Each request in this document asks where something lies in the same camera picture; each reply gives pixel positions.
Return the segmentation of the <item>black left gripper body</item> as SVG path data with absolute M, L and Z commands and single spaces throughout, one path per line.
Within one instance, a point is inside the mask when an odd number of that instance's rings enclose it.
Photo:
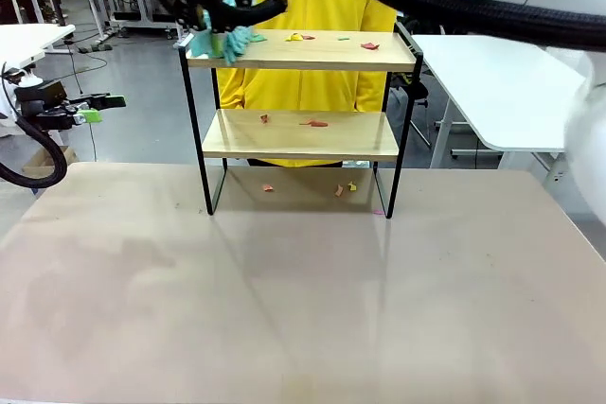
M 77 109 L 70 106 L 60 81 L 17 87 L 16 100 L 21 117 L 40 131 L 64 131 L 77 125 Z

